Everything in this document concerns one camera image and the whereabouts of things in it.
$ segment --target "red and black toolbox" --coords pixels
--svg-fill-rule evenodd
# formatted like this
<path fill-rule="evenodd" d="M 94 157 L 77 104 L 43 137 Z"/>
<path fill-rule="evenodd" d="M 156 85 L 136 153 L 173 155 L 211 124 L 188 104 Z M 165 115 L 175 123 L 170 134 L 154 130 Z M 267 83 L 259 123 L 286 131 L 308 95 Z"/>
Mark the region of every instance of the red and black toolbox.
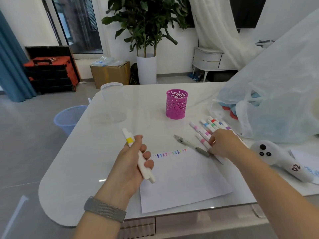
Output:
<path fill-rule="evenodd" d="M 41 94 L 74 91 L 78 78 L 69 56 L 38 57 L 24 64 L 33 88 Z"/>

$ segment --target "metal mesh watch band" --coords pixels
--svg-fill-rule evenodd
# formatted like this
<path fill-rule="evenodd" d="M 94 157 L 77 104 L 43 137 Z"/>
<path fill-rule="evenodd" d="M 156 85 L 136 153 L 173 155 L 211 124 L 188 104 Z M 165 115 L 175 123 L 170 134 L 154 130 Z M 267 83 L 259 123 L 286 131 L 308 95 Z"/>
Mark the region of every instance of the metal mesh watch band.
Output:
<path fill-rule="evenodd" d="M 123 223 L 126 211 L 116 208 L 114 206 L 103 203 L 92 196 L 86 201 L 84 210 L 90 211 L 94 214 L 101 215 L 108 219 Z"/>

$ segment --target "blue curtain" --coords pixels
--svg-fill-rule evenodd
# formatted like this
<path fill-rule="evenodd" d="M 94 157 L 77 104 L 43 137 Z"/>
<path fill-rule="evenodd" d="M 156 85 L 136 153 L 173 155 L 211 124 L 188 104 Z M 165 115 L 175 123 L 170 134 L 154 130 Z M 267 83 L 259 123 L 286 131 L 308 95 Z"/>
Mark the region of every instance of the blue curtain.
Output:
<path fill-rule="evenodd" d="M 0 86 L 12 101 L 21 102 L 37 95 L 23 71 L 23 64 L 28 61 L 0 11 Z"/>

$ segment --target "pencil holder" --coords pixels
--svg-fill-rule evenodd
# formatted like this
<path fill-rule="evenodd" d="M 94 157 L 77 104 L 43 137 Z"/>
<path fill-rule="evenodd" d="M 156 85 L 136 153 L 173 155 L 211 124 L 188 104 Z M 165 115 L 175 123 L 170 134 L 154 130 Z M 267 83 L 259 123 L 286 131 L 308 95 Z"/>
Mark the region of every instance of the pencil holder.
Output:
<path fill-rule="evenodd" d="M 184 118 L 188 93 L 181 89 L 172 89 L 166 95 L 166 116 L 174 120 Z"/>

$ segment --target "white paper with blue writing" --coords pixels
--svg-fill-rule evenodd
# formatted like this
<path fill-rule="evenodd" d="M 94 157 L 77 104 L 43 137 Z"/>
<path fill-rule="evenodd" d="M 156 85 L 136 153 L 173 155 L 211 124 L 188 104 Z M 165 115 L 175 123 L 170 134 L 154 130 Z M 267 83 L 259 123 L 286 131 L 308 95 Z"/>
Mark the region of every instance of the white paper with blue writing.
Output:
<path fill-rule="evenodd" d="M 313 183 L 319 185 L 319 157 L 294 149 L 291 152 L 295 159 L 314 175 Z"/>
<path fill-rule="evenodd" d="M 213 162 L 193 149 L 153 154 L 156 182 L 140 187 L 142 213 L 211 199 L 232 192 Z"/>

